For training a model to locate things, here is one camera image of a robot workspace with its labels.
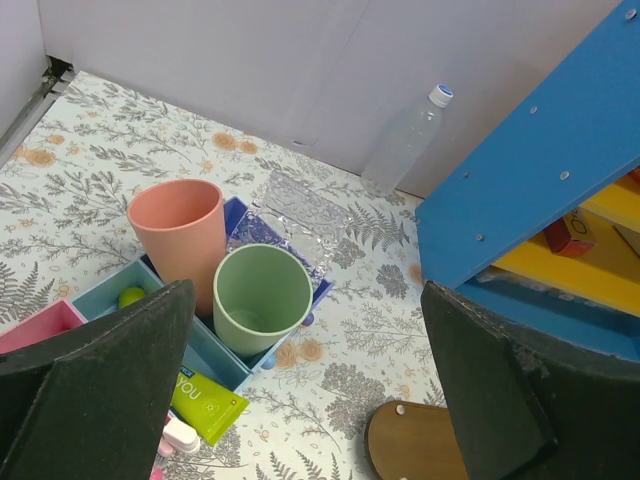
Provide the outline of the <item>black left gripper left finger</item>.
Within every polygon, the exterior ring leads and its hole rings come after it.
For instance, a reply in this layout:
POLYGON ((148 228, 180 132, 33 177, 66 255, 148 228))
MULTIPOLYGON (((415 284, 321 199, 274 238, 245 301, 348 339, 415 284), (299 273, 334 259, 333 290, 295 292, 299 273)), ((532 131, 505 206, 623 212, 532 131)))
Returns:
POLYGON ((195 312, 174 281, 1 357, 4 479, 147 479, 195 312))

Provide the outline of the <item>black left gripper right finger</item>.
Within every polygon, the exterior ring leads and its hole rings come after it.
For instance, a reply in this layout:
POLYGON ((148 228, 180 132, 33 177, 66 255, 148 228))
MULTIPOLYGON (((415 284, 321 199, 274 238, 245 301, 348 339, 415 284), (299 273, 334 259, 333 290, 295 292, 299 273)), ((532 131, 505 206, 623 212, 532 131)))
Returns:
POLYGON ((472 479, 636 479, 639 364, 427 282, 421 306, 472 479))

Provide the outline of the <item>green plastic cup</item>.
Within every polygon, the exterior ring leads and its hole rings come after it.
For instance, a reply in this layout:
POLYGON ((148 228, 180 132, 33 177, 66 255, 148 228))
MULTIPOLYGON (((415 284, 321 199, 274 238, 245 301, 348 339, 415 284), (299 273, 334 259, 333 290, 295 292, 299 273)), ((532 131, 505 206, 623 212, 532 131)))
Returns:
POLYGON ((311 312, 313 286, 296 257, 268 244, 229 253, 214 281, 216 335, 240 357, 270 349, 311 312))

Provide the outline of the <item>pink plastic cup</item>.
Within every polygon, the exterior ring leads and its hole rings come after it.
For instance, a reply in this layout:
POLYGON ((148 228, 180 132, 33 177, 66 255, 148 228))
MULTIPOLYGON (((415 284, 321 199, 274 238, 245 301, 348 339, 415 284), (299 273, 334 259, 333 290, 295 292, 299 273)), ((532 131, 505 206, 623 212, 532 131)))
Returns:
POLYGON ((214 275, 227 253, 220 188, 200 179, 161 183, 138 194, 127 217, 163 282, 192 281, 196 314, 211 315, 214 275))

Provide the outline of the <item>clear textured toothbrush holder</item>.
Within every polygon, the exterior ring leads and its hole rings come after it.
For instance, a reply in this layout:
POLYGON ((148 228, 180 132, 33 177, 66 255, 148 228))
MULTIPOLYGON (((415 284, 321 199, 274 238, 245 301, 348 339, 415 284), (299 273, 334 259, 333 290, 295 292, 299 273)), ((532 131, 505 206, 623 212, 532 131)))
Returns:
POLYGON ((231 230, 227 250, 248 244, 284 249, 300 261, 317 288, 350 222, 345 208, 288 175, 272 172, 231 230))

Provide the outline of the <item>pink white toothbrush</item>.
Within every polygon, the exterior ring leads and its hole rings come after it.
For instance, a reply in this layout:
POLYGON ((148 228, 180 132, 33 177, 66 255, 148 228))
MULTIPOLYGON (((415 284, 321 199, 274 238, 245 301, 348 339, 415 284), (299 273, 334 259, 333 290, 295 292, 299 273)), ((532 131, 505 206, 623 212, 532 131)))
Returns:
POLYGON ((168 415, 149 479, 163 479, 164 468, 175 453, 193 456, 201 448, 201 439, 196 430, 179 418, 168 415))

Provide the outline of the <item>lime green toothpaste tube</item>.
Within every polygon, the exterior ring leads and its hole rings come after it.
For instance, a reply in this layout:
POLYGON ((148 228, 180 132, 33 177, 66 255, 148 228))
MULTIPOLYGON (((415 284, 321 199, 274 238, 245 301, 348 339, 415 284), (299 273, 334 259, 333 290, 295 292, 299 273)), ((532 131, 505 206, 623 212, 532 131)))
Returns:
POLYGON ((239 419, 249 401, 187 366, 181 366, 172 409, 211 446, 239 419))

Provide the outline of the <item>oval wooden tray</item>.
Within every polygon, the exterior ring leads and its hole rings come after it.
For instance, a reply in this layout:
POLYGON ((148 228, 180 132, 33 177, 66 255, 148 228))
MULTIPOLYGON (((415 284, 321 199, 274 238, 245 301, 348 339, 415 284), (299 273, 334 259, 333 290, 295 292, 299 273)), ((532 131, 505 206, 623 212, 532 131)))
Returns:
POLYGON ((469 477, 449 410, 400 400, 371 415, 365 429, 367 459, 378 479, 450 480, 469 477))

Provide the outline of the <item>pink drawer box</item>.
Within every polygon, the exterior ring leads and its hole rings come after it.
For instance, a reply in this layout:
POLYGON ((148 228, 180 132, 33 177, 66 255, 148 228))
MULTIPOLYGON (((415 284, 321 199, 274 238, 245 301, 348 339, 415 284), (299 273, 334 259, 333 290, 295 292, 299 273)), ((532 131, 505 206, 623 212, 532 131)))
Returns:
POLYGON ((68 301, 58 300, 1 335, 2 354, 24 348, 84 325, 85 317, 68 301))

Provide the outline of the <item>red small box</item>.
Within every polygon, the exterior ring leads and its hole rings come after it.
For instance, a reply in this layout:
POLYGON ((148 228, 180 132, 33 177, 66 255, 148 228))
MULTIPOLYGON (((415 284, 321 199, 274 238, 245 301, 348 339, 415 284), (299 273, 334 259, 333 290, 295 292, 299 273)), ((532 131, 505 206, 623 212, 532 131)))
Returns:
POLYGON ((580 258, 597 245, 592 228, 580 209, 572 209, 543 230, 554 255, 580 258))

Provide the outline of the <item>blue wooden shelf unit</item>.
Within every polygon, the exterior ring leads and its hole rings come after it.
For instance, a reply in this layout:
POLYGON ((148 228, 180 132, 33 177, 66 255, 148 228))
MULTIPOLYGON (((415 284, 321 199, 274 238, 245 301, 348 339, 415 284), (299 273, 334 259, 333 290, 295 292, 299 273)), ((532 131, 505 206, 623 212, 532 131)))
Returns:
POLYGON ((417 208, 423 276, 510 320, 639 357, 639 5, 621 2, 417 208), (554 255, 580 209, 597 245, 554 255))

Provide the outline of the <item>clear plastic water bottle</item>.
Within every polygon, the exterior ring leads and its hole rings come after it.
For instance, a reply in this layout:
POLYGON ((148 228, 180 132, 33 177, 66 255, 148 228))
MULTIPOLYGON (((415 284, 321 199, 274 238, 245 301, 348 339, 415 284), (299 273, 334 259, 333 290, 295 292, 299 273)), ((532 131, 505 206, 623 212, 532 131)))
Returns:
POLYGON ((435 138, 452 99, 453 91, 438 84, 392 118, 361 174, 367 192, 387 197, 394 191, 435 138))

